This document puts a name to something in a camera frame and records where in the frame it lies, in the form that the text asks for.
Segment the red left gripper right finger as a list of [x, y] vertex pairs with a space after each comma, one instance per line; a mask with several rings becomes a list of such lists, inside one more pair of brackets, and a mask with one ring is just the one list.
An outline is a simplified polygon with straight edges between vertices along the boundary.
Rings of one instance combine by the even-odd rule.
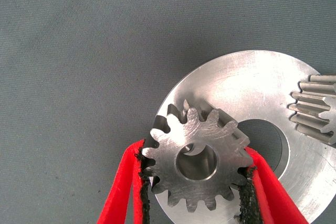
[[247, 178], [239, 186], [239, 223], [307, 223], [266, 160], [254, 149], [245, 148], [253, 163], [243, 169]]

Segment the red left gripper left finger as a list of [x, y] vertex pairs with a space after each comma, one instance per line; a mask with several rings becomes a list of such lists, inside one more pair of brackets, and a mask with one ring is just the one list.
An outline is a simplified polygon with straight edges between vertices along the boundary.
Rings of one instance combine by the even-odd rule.
[[144, 140], [131, 144], [123, 153], [113, 185], [97, 223], [125, 223], [130, 194], [133, 193], [133, 222], [150, 222], [149, 180], [142, 174]]

